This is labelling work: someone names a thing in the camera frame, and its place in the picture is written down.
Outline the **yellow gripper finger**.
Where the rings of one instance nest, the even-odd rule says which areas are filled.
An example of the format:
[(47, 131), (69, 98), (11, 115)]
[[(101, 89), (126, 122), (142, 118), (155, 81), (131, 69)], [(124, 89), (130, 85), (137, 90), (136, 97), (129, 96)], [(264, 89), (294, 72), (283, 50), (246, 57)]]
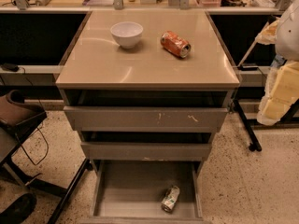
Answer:
[(268, 22), (260, 33), (255, 37), (255, 41), (262, 45), (275, 44), (277, 41), (278, 20)]
[(272, 126), (299, 99), (299, 62), (287, 61), (280, 67), (271, 67), (264, 91), (257, 121), (262, 125)]

